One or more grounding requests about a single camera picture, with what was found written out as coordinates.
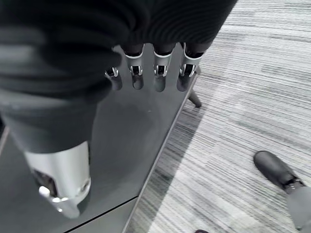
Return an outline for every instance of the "striped carpet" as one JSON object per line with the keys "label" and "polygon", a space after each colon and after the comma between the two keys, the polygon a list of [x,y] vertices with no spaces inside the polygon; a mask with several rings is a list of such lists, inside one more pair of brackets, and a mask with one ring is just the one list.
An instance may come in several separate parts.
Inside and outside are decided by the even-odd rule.
{"label": "striped carpet", "polygon": [[257,150],[311,185],[311,3],[240,0],[201,61],[194,90],[129,233],[294,233],[286,196]]}

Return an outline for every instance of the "dark gray table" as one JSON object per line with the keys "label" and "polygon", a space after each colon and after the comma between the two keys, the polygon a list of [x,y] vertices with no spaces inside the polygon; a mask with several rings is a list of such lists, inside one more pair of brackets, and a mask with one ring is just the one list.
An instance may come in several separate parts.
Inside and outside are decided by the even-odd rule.
{"label": "dark gray table", "polygon": [[178,45],[161,93],[153,89],[151,45],[144,50],[141,90],[132,87],[123,60],[122,90],[112,92],[98,109],[91,148],[91,200],[78,219],[66,219],[39,196],[22,153],[8,136],[0,151],[0,232],[121,233],[189,94],[176,89],[181,54]]}

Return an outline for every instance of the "robotic hand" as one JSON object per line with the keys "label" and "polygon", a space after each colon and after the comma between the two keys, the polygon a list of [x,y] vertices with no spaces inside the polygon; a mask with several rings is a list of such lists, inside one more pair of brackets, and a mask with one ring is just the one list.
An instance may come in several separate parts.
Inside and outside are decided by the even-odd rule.
{"label": "robotic hand", "polygon": [[121,45],[143,88],[143,45],[155,52],[155,90],[183,43],[177,89],[186,91],[236,0],[0,2],[0,112],[38,190],[78,217],[90,194],[89,142],[97,104],[122,88]]}

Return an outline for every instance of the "robotic finger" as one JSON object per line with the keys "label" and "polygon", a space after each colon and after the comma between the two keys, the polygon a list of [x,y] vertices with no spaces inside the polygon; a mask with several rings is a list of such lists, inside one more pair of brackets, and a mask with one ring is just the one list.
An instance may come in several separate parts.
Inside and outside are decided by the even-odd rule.
{"label": "robotic finger", "polygon": [[165,89],[166,84],[166,75],[171,63],[172,52],[175,48],[175,43],[165,44],[165,45],[156,45],[154,46],[155,54],[155,79],[154,86],[157,92],[162,92]]}
{"label": "robotic finger", "polygon": [[142,75],[143,70],[142,55],[144,44],[123,45],[121,47],[127,58],[128,67],[132,75],[133,87],[136,90],[140,90],[144,86],[144,80]]}

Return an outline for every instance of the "black shoe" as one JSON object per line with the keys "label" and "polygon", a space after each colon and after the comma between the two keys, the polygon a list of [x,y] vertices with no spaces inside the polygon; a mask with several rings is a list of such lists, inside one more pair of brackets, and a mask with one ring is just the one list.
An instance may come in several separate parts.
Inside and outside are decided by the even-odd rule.
{"label": "black shoe", "polygon": [[285,162],[268,151],[258,151],[254,155],[254,163],[269,181],[286,193],[291,193],[300,186],[306,186]]}
{"label": "black shoe", "polygon": [[195,233],[208,233],[207,231],[203,231],[203,230],[196,230]]}

